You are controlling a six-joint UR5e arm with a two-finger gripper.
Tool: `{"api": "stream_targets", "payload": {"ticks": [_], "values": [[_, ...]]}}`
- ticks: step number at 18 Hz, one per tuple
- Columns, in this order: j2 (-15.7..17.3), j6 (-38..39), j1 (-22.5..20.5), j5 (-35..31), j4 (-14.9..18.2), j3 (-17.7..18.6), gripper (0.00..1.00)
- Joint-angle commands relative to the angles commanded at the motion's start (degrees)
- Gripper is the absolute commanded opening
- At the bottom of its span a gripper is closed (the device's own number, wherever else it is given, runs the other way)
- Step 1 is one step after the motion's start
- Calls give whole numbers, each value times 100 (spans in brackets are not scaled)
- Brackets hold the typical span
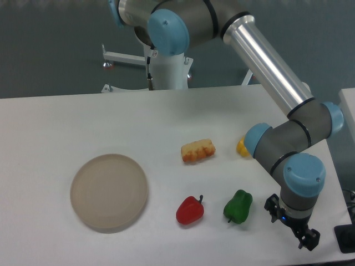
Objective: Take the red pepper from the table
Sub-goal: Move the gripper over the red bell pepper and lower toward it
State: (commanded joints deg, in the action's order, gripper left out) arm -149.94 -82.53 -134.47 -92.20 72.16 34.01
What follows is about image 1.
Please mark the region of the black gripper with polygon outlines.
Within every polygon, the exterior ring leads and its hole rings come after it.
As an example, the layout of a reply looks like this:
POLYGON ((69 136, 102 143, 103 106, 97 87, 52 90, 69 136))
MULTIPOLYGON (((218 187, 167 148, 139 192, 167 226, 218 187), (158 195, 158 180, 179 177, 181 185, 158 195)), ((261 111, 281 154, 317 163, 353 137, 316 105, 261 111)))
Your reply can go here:
POLYGON ((299 241, 298 248, 306 248, 313 251, 319 244, 320 233, 315 229, 309 229, 308 221, 310 220, 312 209, 298 211, 287 205, 279 205, 279 197, 272 194, 265 202, 264 209, 269 212, 271 222, 277 220, 290 227, 299 241))

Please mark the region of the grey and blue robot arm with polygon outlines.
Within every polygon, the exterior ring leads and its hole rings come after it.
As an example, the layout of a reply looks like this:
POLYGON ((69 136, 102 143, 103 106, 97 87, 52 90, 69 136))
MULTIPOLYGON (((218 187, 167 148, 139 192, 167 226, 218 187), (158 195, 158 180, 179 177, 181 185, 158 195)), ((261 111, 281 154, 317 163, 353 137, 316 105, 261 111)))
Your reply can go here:
POLYGON ((115 24, 133 27, 144 46, 150 90, 187 88, 190 47, 220 37, 236 51, 288 118, 275 128, 257 124, 245 136, 247 151, 281 187, 265 209, 292 229, 300 248, 313 250, 320 233, 308 221, 326 170, 305 150, 342 128, 340 108, 313 97, 237 1, 109 1, 108 6, 115 24))

